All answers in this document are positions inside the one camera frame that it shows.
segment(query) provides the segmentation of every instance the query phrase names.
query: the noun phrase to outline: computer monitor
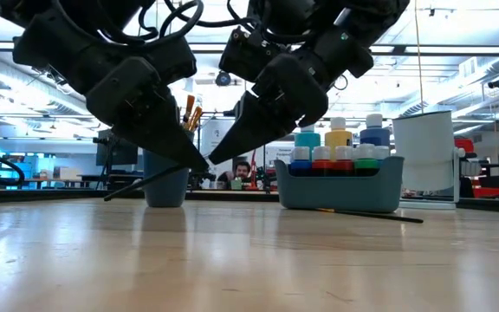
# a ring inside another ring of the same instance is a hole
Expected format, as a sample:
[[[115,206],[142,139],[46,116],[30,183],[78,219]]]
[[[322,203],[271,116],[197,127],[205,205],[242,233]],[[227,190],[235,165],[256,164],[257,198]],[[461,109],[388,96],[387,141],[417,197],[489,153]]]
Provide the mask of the computer monitor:
[[[97,145],[95,164],[104,166],[108,160],[109,149],[113,149],[112,163],[109,165],[136,165],[138,164],[138,146],[127,140],[115,136],[111,130],[98,132],[98,139],[108,139],[106,144]]]

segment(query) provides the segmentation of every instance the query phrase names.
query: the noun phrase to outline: blue cup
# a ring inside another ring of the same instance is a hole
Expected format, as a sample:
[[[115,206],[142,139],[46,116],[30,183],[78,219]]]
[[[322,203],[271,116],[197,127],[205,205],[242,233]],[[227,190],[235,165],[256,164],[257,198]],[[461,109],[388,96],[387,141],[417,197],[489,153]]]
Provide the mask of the blue cup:
[[[186,135],[190,140],[194,139],[194,133],[186,131]],[[171,159],[144,150],[144,179],[176,165]],[[186,168],[144,186],[147,205],[154,208],[180,207],[188,188],[188,174],[189,169]]]

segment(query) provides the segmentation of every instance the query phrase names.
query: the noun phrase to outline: person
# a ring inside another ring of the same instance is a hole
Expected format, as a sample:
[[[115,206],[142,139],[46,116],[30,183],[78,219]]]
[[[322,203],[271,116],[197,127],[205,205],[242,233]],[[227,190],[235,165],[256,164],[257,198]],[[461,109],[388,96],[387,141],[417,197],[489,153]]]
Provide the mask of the person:
[[[235,178],[240,178],[242,180],[247,179],[251,172],[250,163],[247,161],[240,161],[236,164],[235,172],[223,172],[217,178],[217,188],[219,189],[230,189],[230,182]]]

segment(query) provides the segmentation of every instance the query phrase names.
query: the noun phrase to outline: paint bottle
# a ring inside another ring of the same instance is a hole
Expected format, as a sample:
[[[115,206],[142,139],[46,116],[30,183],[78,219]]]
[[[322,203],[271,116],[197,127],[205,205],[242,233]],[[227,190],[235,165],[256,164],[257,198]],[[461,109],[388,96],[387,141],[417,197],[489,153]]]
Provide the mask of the paint bottle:
[[[311,172],[311,160],[309,159],[309,147],[297,146],[292,151],[292,162],[290,163],[290,174],[295,177],[309,177]]]
[[[379,167],[382,167],[382,162],[390,157],[390,147],[376,146],[374,147],[375,158],[379,161]]]
[[[356,150],[354,162],[355,175],[358,177],[371,177],[379,172],[379,161],[375,157],[373,144],[360,144]]]
[[[367,129],[360,132],[361,144],[390,146],[390,130],[382,127],[382,114],[369,114],[366,118]]]
[[[295,146],[307,146],[309,148],[308,159],[311,159],[311,152],[317,146],[321,146],[321,135],[314,132],[315,126],[307,126],[301,129],[301,132],[295,135]]]
[[[317,146],[313,150],[313,164],[311,164],[314,177],[330,177],[334,175],[333,161],[330,160],[330,146]]]
[[[333,163],[333,167],[334,175],[337,177],[353,176],[353,147],[337,146],[336,161]]]
[[[330,120],[331,131],[325,133],[325,146],[330,146],[330,159],[336,161],[337,146],[351,146],[352,133],[346,130],[346,119],[342,117]]]

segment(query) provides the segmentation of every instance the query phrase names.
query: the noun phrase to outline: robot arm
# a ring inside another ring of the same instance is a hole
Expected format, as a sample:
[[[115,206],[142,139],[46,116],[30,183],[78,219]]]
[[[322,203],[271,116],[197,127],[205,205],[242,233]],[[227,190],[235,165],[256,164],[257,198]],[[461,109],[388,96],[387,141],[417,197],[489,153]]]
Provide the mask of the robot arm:
[[[0,0],[0,16],[25,28],[15,39],[14,61],[55,71],[87,109],[119,137],[203,171],[208,165],[177,120],[167,87],[196,73],[184,36],[195,25],[242,24],[224,51],[220,68],[255,82],[237,104],[239,119],[210,156],[231,159],[327,111],[327,91],[347,70],[362,76],[373,66],[368,48],[400,17],[409,0],[249,0],[249,16],[202,22],[203,2],[172,10],[186,25],[164,36],[143,23],[154,0]],[[197,6],[192,17],[182,13]],[[122,29],[138,12],[144,36]]]

